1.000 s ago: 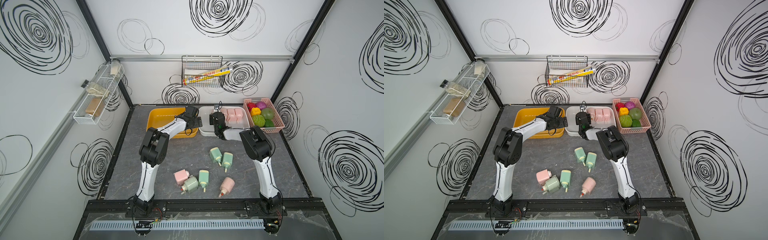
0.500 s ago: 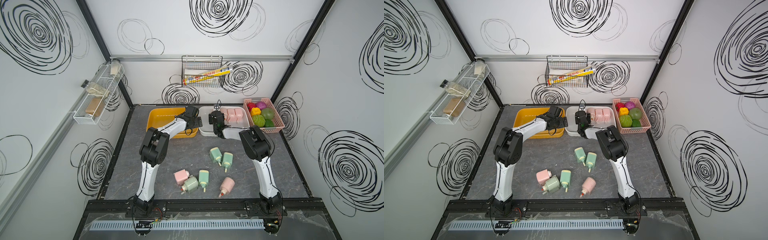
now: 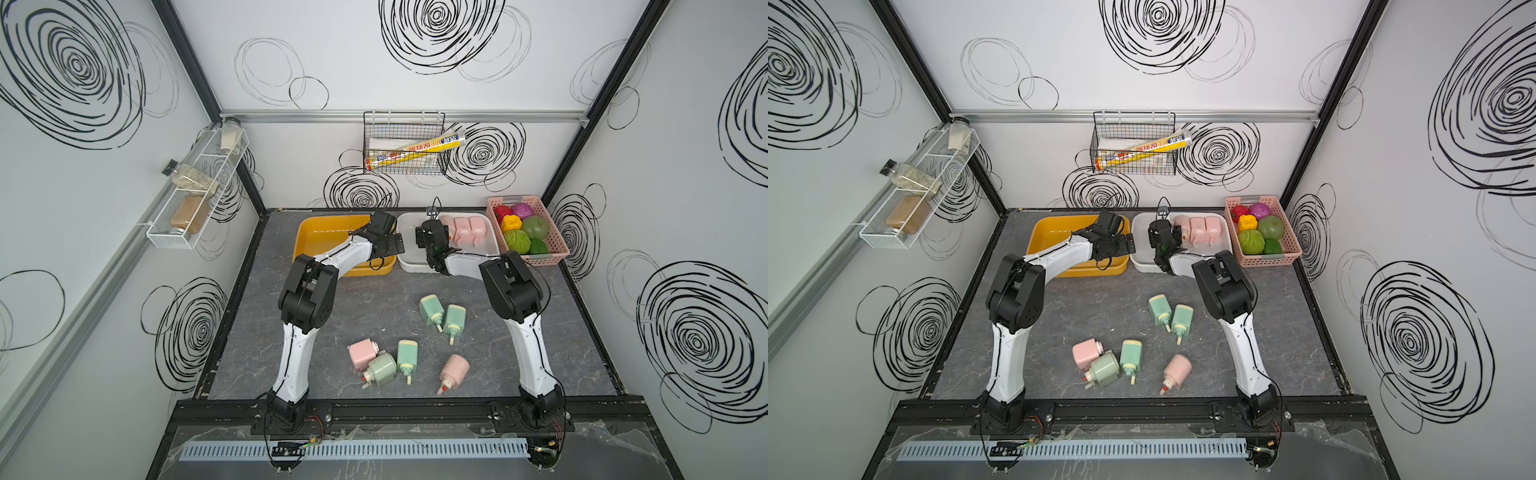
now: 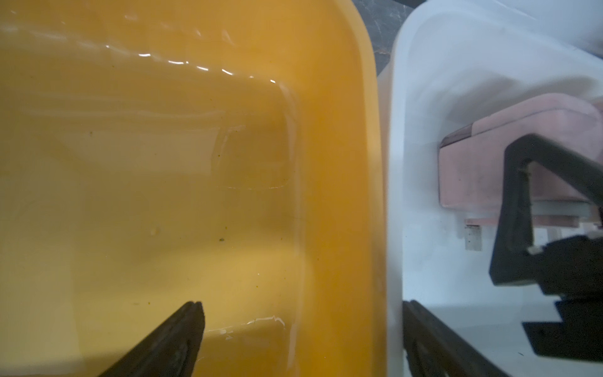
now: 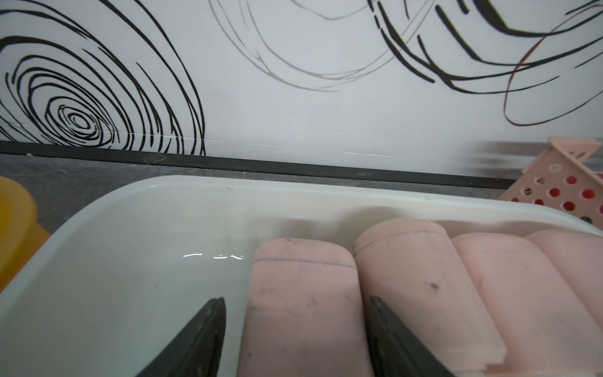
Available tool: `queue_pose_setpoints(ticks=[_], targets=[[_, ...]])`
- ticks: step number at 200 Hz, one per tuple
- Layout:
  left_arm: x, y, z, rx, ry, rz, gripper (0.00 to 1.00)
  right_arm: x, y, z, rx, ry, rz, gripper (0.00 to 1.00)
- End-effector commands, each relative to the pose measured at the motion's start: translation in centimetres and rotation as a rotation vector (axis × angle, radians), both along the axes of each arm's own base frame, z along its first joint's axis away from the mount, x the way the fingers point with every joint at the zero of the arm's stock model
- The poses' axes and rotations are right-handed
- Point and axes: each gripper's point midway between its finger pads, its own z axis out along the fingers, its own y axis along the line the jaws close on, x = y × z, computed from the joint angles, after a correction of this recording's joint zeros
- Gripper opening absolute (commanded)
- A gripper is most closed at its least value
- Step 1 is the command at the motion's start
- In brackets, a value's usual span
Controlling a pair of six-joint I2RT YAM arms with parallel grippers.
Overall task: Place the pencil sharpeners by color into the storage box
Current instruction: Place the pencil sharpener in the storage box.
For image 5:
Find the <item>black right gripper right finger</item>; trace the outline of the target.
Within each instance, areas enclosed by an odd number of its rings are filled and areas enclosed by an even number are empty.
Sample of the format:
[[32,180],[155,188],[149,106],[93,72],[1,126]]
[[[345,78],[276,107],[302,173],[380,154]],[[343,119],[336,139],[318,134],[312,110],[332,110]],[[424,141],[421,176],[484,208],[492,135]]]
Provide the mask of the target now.
[[378,296],[367,300],[365,325],[376,376],[454,376]]

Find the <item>white plastic storage tray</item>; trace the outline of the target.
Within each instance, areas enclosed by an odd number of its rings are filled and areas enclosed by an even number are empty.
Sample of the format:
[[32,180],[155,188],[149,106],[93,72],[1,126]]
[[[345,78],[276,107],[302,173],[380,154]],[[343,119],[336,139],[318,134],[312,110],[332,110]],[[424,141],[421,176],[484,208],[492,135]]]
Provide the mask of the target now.
[[548,207],[375,188],[165,176],[84,207],[1,294],[4,376],[135,376],[212,298],[227,325],[218,373],[234,376],[258,247],[303,238],[351,248],[393,218],[451,237],[596,233]]

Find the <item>yellow plastic storage tray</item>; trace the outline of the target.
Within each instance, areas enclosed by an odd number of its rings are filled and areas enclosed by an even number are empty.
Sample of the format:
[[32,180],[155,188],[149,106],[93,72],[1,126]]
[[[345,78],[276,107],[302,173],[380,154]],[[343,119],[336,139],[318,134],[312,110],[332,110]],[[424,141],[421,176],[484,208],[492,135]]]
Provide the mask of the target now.
[[31,193],[1,177],[1,292],[49,238]]

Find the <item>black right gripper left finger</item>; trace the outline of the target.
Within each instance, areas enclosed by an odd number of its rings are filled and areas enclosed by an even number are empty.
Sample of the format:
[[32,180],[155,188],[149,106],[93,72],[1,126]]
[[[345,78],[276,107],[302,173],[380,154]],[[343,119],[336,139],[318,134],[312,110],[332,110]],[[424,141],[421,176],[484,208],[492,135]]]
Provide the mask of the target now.
[[138,375],[216,377],[225,329],[225,300],[212,298]]

